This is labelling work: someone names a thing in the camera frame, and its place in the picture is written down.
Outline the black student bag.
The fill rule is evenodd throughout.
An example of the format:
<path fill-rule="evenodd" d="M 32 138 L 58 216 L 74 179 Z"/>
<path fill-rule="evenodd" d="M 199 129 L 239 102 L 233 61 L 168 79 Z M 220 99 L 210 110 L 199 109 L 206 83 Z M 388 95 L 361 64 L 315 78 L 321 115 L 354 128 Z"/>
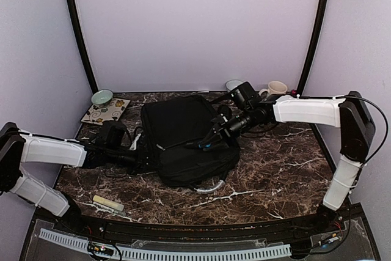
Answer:
<path fill-rule="evenodd" d="M 146 103 L 141 108 L 143 134 L 161 181 L 171 188 L 211 194 L 225 185 L 239 161 L 240 147 L 204 152 L 193 149 L 213 128 L 219 113 L 200 95 Z"/>

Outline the yellow highlighter pen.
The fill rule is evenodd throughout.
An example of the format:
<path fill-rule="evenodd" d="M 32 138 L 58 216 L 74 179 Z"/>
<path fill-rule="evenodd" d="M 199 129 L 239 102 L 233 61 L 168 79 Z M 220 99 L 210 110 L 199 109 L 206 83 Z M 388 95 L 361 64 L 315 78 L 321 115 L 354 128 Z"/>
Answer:
<path fill-rule="evenodd" d="M 123 204 L 111 201 L 109 199 L 106 199 L 106 198 L 103 198 L 103 197 L 100 197 L 100 196 L 97 196 L 97 195 L 94 195 L 93 201 L 98 203 L 98 204 L 101 204 L 101 205 L 113 208 L 113 209 L 118 210 L 118 211 L 123 211 L 123 209 L 124 209 L 124 205 Z"/>

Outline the clear pen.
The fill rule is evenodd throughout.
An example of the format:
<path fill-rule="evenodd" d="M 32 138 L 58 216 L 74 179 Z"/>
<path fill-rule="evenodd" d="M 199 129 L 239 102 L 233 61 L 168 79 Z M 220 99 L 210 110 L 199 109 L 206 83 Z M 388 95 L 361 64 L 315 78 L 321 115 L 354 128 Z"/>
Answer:
<path fill-rule="evenodd" d="M 115 214 L 115 215 L 120 215 L 120 216 L 125 216 L 126 215 L 126 213 L 124 211 L 118 211 L 118 210 L 110 208 L 110 207 L 105 207 L 104 205 L 99 205 L 98 208 L 103 210 L 103 211 Z"/>

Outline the black and blue marker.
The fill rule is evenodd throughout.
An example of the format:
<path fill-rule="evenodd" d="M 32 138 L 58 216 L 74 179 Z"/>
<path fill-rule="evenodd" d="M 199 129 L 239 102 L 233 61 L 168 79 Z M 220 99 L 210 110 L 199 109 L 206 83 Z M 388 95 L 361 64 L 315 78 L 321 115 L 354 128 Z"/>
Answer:
<path fill-rule="evenodd" d="M 210 148 L 211 144 L 201 144 L 201 143 L 193 143 L 192 148 L 193 149 L 208 149 Z"/>

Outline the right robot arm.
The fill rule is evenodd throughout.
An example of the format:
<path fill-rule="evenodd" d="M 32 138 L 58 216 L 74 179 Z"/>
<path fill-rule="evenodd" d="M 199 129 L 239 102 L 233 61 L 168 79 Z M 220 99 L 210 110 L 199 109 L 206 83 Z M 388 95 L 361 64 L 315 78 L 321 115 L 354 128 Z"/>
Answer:
<path fill-rule="evenodd" d="M 356 187 L 364 166 L 374 157 L 370 152 L 376 127 L 367 105 L 357 91 L 337 97 L 302 97 L 272 94 L 262 98 L 249 83 L 243 83 L 222 97 L 232 100 L 241 114 L 213 119 L 208 134 L 195 144 L 205 152 L 228 143 L 257 125 L 302 122 L 340 129 L 340 159 L 331 184 L 312 218 L 312 228 L 324 233 L 334 225 L 337 212 Z"/>

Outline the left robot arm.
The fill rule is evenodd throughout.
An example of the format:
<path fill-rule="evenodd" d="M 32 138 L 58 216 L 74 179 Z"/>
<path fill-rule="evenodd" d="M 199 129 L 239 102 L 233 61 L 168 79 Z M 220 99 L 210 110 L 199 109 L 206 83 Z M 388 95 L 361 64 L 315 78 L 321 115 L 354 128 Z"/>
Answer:
<path fill-rule="evenodd" d="M 135 170 L 141 129 L 130 134 L 121 122 L 104 122 L 92 139 L 77 141 L 23 131 L 13 122 L 1 128 L 1 192 L 20 198 L 62 218 L 73 234 L 86 229 L 86 220 L 72 199 L 29 174 L 24 163 L 60 164 L 93 169 L 107 163 Z"/>

